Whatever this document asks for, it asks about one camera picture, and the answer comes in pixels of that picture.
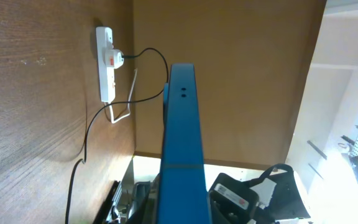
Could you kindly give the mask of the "blue smartphone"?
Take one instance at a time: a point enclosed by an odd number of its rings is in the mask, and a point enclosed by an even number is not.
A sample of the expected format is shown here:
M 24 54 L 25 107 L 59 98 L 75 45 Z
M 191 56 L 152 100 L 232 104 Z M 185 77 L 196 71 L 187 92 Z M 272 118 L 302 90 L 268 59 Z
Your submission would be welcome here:
M 175 63 L 163 92 L 157 223 L 211 223 L 195 66 Z

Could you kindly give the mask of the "white power strip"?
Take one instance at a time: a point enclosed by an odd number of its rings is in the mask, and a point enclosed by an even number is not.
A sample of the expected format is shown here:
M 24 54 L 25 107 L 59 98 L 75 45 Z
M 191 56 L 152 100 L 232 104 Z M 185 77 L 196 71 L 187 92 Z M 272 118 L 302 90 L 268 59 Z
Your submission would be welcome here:
M 100 97 L 103 103 L 110 103 L 116 97 L 114 71 L 123 65 L 123 53 L 114 48 L 110 27 L 96 28 L 96 46 Z

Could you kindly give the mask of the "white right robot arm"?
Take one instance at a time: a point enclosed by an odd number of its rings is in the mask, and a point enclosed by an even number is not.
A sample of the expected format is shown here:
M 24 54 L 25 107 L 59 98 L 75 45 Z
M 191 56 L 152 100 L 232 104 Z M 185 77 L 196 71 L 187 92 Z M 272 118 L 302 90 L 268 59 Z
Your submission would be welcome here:
M 236 180 L 220 173 L 208 191 L 213 223 L 280 223 L 311 218 L 298 173 L 275 164 L 258 178 Z

